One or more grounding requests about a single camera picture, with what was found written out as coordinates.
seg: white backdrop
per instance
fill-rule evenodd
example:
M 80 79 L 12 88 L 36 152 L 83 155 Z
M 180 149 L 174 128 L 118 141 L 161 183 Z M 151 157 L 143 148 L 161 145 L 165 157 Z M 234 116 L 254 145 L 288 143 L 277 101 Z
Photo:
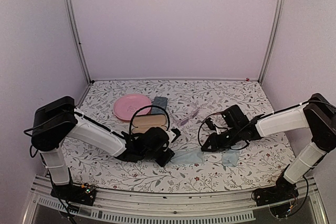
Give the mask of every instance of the white backdrop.
M 0 0 L 0 223 L 23 223 L 36 173 L 29 157 L 35 111 L 64 95 L 80 98 L 85 80 L 64 0 Z
M 276 0 L 72 0 L 93 79 L 257 79 Z
M 274 108 L 283 109 L 321 93 L 336 105 L 336 2 L 285 0 L 263 88 Z M 298 154 L 310 141 L 308 129 L 287 133 Z M 336 150 L 314 169 L 330 224 L 336 224 Z

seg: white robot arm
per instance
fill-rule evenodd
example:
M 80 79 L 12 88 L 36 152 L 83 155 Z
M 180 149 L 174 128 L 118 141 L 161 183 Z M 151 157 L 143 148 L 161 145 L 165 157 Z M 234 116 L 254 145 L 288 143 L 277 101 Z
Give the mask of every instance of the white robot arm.
M 32 135 L 27 134 L 29 131 L 33 131 Z M 32 146 L 39 151 L 50 172 L 53 185 L 51 194 L 85 205 L 93 204 L 95 192 L 89 185 L 79 187 L 72 184 L 61 151 L 65 137 L 96 146 L 122 161 L 137 162 L 150 157 L 163 167 L 174 156 L 169 144 L 181 135 L 178 129 L 165 131 L 160 127 L 152 127 L 143 134 L 122 132 L 120 135 L 85 116 L 75 107 L 71 97 L 63 97 L 39 108 L 35 112 L 34 127 L 24 133 L 31 136 Z
M 318 93 L 302 104 L 270 115 L 256 116 L 251 121 L 237 105 L 229 107 L 221 114 L 230 129 L 219 134 L 212 133 L 202 146 L 203 151 L 228 149 L 241 140 L 248 145 L 248 141 L 300 128 L 309 128 L 312 133 L 311 143 L 282 172 L 276 186 L 254 191 L 257 205 L 297 197 L 295 183 L 307 171 L 315 168 L 328 152 L 336 148 L 335 107 Z M 214 128 L 211 122 L 207 125 L 210 129 Z

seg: floral tablecloth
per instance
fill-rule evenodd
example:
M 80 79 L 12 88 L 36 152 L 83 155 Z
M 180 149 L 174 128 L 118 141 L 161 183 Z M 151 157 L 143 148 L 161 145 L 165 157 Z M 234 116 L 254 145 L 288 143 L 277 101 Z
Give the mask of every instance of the floral tablecloth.
M 182 136 L 171 146 L 174 151 L 199 148 L 198 127 L 201 120 L 213 112 L 233 104 L 238 104 L 249 119 L 272 111 L 257 82 L 174 80 L 98 81 L 91 87 L 80 109 L 116 132 L 127 131 L 128 124 L 113 115 L 113 104 L 130 93 L 144 94 L 152 100 L 156 96 L 167 97 L 167 108 L 175 127 L 198 109 L 195 117 L 178 127 Z M 225 126 L 220 117 L 214 119 Z M 206 130 L 202 132 L 202 141 L 207 134 Z M 164 168 L 154 161 L 122 162 L 73 138 L 65 140 L 62 150 L 74 182 L 156 193 L 199 193 L 268 186 L 274 184 L 281 170 L 294 159 L 283 133 L 252 141 L 240 151 L 236 167 L 223 166 L 221 153 L 204 153 L 204 164 L 168 163 Z

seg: light blue cloth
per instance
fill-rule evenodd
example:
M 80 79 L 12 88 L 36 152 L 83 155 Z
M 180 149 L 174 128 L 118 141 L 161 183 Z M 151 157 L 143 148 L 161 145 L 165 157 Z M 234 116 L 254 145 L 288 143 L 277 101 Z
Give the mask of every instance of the light blue cloth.
M 201 149 L 174 151 L 175 155 L 170 162 L 174 165 L 202 164 L 204 156 Z
M 240 151 L 227 150 L 222 154 L 222 165 L 228 167 L 236 167 L 239 159 Z

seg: eyeglasses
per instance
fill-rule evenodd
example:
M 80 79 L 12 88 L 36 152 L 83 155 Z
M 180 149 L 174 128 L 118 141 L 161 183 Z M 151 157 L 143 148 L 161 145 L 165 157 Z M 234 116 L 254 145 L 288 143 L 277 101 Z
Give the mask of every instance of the eyeglasses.
M 167 110 L 178 127 L 184 126 L 197 116 L 199 108 L 196 104 L 184 100 L 168 100 Z

